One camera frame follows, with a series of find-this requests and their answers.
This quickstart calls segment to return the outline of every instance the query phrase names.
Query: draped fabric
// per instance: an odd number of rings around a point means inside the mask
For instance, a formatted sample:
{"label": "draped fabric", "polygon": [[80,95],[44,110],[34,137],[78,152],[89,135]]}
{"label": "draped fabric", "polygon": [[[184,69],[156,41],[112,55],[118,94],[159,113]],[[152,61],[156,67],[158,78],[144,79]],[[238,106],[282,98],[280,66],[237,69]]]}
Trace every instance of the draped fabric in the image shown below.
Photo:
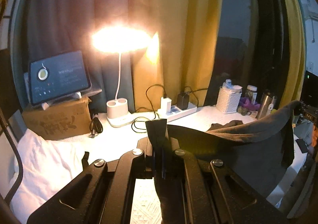
{"label": "draped fabric", "polygon": [[289,27],[289,70],[285,90],[279,107],[299,100],[305,74],[305,35],[298,0],[285,0]]}
{"label": "draped fabric", "polygon": [[[30,0],[27,13],[29,61],[63,51],[81,50],[92,81],[103,92],[91,97],[92,108],[106,111],[114,99],[118,81],[118,54],[104,54],[91,47],[91,35],[110,23],[126,23],[128,0]],[[129,54],[121,57],[121,85],[118,97],[128,100],[134,111]]]}
{"label": "draped fabric", "polygon": [[[164,85],[173,103],[185,86],[193,90],[209,86],[221,4],[222,0],[131,1],[132,17],[146,25],[151,22],[158,32],[146,53],[132,55],[136,108],[150,106],[145,90],[153,84]],[[196,95],[203,105],[206,92]],[[149,90],[148,96],[159,108],[161,88]],[[192,96],[190,100],[197,103]]]}

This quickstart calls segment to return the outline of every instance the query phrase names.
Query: crumpled white fabric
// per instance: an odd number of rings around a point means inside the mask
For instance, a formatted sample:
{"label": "crumpled white fabric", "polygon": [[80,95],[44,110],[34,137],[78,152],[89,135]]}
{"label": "crumpled white fabric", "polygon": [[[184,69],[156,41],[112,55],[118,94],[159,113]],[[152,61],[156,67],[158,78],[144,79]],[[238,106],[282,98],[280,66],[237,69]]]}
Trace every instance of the crumpled white fabric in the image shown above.
{"label": "crumpled white fabric", "polygon": [[[83,171],[84,149],[79,142],[48,141],[27,129],[18,143],[23,163],[23,179],[11,201],[18,220],[27,223],[28,217]],[[18,176],[15,159],[15,174]]]}

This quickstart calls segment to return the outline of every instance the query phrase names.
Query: white power strip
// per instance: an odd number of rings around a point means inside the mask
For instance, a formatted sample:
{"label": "white power strip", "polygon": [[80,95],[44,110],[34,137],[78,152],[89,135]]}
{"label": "white power strip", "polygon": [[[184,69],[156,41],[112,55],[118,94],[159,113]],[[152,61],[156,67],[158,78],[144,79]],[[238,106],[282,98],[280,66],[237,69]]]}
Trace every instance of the white power strip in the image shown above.
{"label": "white power strip", "polygon": [[158,109],[157,113],[159,114],[160,118],[165,118],[167,119],[167,122],[170,122],[189,114],[195,113],[196,111],[197,107],[189,102],[188,108],[185,110],[181,110],[176,105],[172,105],[170,113],[165,113],[161,109]]}

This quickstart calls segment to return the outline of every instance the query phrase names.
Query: silver bolt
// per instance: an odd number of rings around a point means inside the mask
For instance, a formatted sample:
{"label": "silver bolt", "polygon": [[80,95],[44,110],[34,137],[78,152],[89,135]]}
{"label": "silver bolt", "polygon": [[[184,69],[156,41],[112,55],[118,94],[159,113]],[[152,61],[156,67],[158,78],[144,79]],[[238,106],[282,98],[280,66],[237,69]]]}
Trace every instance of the silver bolt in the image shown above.
{"label": "silver bolt", "polygon": [[214,159],[211,161],[213,165],[215,165],[216,167],[221,167],[223,166],[223,161],[221,159]]}
{"label": "silver bolt", "polygon": [[98,159],[98,160],[95,160],[94,162],[95,167],[102,167],[104,164],[105,164],[105,160],[103,159]]}
{"label": "silver bolt", "polygon": [[175,154],[177,156],[184,156],[185,155],[185,151],[183,149],[176,149],[175,150]]}
{"label": "silver bolt", "polygon": [[133,154],[135,155],[135,156],[139,156],[139,155],[141,155],[143,153],[143,150],[142,149],[133,149]]}

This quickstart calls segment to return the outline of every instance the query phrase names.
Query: purple object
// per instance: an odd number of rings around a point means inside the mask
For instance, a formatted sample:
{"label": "purple object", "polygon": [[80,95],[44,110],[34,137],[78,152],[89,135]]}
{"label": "purple object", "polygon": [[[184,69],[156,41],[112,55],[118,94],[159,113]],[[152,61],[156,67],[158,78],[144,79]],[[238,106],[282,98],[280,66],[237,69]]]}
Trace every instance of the purple object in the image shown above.
{"label": "purple object", "polygon": [[241,97],[238,105],[250,111],[258,111],[260,109],[260,104],[253,105],[248,97]]}

